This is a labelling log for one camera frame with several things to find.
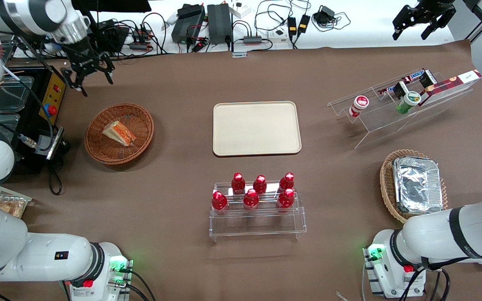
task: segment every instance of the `round wicker basket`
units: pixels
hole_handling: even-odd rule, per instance
[[[390,211],[390,213],[401,223],[405,223],[407,219],[413,217],[413,214],[402,213],[397,209],[397,204],[395,201],[395,185],[394,185],[394,169],[393,169],[393,162],[396,158],[403,157],[403,156],[414,156],[419,158],[427,158],[427,156],[423,155],[420,152],[416,152],[415,150],[411,149],[400,149],[396,150],[395,152],[391,153],[380,169],[380,191],[382,193],[382,198],[384,200],[384,204]],[[442,189],[442,204],[444,210],[447,209],[447,193],[446,193],[446,185],[444,184],[444,180],[440,179],[440,188]]]
[[[131,145],[123,146],[102,134],[106,125],[117,120],[136,136]],[[100,163],[123,164],[144,152],[153,134],[154,122],[145,108],[131,103],[120,103],[103,109],[92,119],[85,134],[85,148],[88,154]]]

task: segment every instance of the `red button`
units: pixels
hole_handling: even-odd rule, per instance
[[[403,269],[405,270],[405,273],[414,272],[414,267],[411,265],[405,265]]]
[[[55,107],[55,105],[48,106],[48,114],[52,116],[57,114],[57,107]]]

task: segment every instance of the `white table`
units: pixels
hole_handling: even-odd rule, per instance
[[[208,4],[220,4],[222,1],[220,0],[209,0],[204,2],[204,6]],[[163,15],[165,19],[168,19],[172,13],[176,12],[178,8],[181,8],[184,3],[191,3],[186,0],[157,0],[151,1],[151,11],[157,12]],[[254,29],[254,16],[256,15],[256,7],[260,3],[260,0],[244,0],[243,3],[247,3],[252,7],[252,12],[243,17],[244,21],[247,21],[251,27],[253,34],[255,33]],[[260,5],[260,12],[266,11],[267,6],[269,4],[281,4],[289,6],[289,0],[275,0],[272,2],[264,2]],[[294,3],[298,4],[299,6],[303,6],[304,4],[299,1],[295,1]],[[345,27],[342,30],[333,29],[328,32],[321,33],[314,28],[313,23],[309,23],[308,30],[305,34],[300,36],[297,46],[298,48],[320,48],[324,46],[332,47],[332,48],[359,48],[359,47],[390,47],[390,46],[431,46],[431,45],[439,45],[448,42],[453,42],[454,38],[449,31],[449,28],[438,29],[436,32],[432,33],[427,40],[422,40],[420,34],[425,29],[426,25],[417,25],[415,27],[411,27],[406,29],[397,41],[394,41],[392,38],[392,34],[394,33],[394,27],[392,21],[394,17],[398,14],[400,9],[408,4],[411,6],[415,5],[415,0],[384,0],[384,1],[365,1],[365,0],[346,0],[346,1],[324,1],[324,0],[310,0],[312,7],[308,10],[308,15],[313,15],[316,11],[318,11],[319,6],[321,4],[325,4],[327,7],[338,12],[345,12],[349,19],[351,20],[351,24]],[[272,7],[272,10],[275,10],[280,16],[283,18],[287,17],[288,9],[287,8],[277,8],[276,6]],[[293,6],[293,16],[297,19],[297,25],[300,21],[300,17],[303,15],[304,9],[297,8]],[[109,13],[109,12],[100,12],[99,13],[99,21],[104,21],[108,19],[117,19],[118,21],[122,20],[133,20],[138,25],[142,22],[143,17],[145,17],[147,13]],[[157,35],[159,42],[163,42],[163,33],[161,31],[162,20],[158,15],[150,15],[146,18],[146,21],[151,24],[154,29],[155,34]],[[267,15],[260,15],[258,16],[258,27],[260,28],[273,28],[277,25],[275,21],[270,19]],[[174,27],[170,26],[167,29],[167,38],[164,45],[164,49],[169,53],[178,53],[179,48],[178,44],[172,42],[172,38],[170,34],[172,33],[172,29]],[[266,38],[266,32],[258,32],[262,36],[262,38]],[[243,38],[246,35],[246,29],[243,26],[236,26],[234,30],[234,40],[238,38]],[[205,28],[200,31],[199,36],[208,36],[208,29]],[[126,43],[132,42],[132,38],[128,37]],[[185,45],[181,45],[182,51],[185,53]],[[257,48],[266,48],[266,45],[261,46],[244,46],[241,42],[237,42],[235,44],[235,51],[247,51],[250,49],[257,49]],[[272,49],[291,49],[290,43],[280,43],[274,44]],[[208,51],[226,51],[228,47],[226,44],[219,44],[217,46],[212,46],[209,48]],[[141,54],[143,51],[132,51],[129,49],[128,46],[124,46],[122,49],[124,54]],[[17,53],[16,57],[23,57],[22,53]]]

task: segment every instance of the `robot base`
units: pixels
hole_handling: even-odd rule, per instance
[[[121,291],[125,291],[125,289],[109,286],[107,283],[124,280],[124,273],[115,272],[113,268],[128,268],[128,260],[122,256],[122,253],[114,244],[100,242],[100,246],[105,252],[102,271],[90,288],[76,288],[70,285],[69,293],[72,301],[117,301]]]
[[[390,237],[393,230],[382,230],[373,239],[373,244],[364,249],[364,260],[376,256],[379,259],[366,262],[371,291],[386,298],[400,298],[414,272],[406,273],[390,250]],[[421,272],[410,286],[408,296],[422,296],[425,285],[425,271]]]

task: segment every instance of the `red bottle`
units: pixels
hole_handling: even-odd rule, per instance
[[[258,209],[258,203],[260,202],[260,197],[256,190],[249,189],[245,193],[245,198],[243,198],[243,207],[247,210]]]
[[[228,209],[228,199],[220,191],[215,191],[211,199],[211,205],[217,211],[226,211]]]
[[[295,202],[295,193],[293,192],[293,189],[288,188],[284,190],[282,193],[280,193],[280,196],[278,197],[278,202],[276,202],[276,207],[289,208],[293,206],[294,202]]]
[[[265,193],[267,191],[267,182],[265,181],[265,176],[259,175],[256,177],[256,181],[254,181],[252,188],[256,190],[256,193],[258,194]]]
[[[232,180],[233,194],[245,194],[245,179],[241,173],[235,173]]]
[[[295,176],[293,173],[287,173],[285,176],[280,180],[280,185],[279,185],[279,192],[282,192],[286,189],[293,189],[293,178]]]

